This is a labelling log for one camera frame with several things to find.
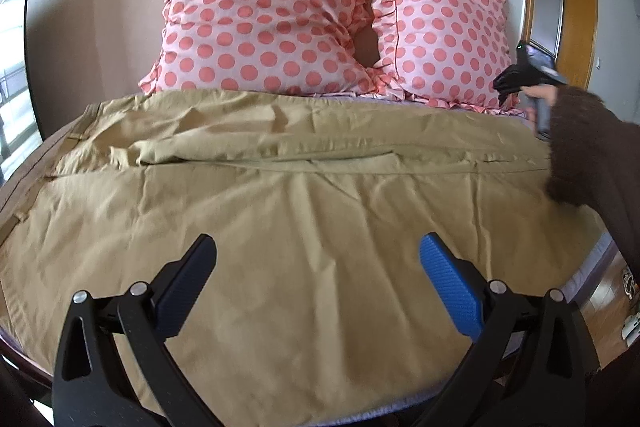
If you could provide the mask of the brown sleeved right forearm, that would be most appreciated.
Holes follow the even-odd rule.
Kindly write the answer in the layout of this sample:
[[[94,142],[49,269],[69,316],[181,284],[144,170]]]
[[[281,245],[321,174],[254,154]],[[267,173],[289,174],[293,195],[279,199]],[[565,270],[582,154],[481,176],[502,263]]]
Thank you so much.
[[[618,119],[597,95],[563,87],[551,109],[550,150],[550,197],[593,209],[638,279],[638,124]]]

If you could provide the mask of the right hand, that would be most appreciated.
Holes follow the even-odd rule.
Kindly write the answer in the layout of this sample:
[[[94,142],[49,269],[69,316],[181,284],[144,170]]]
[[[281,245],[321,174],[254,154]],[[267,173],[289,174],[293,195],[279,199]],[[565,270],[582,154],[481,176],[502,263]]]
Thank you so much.
[[[526,107],[527,118],[532,124],[537,124],[539,117],[547,120],[551,109],[558,97],[559,89],[551,84],[538,84],[538,86],[523,87],[521,92],[529,98]]]

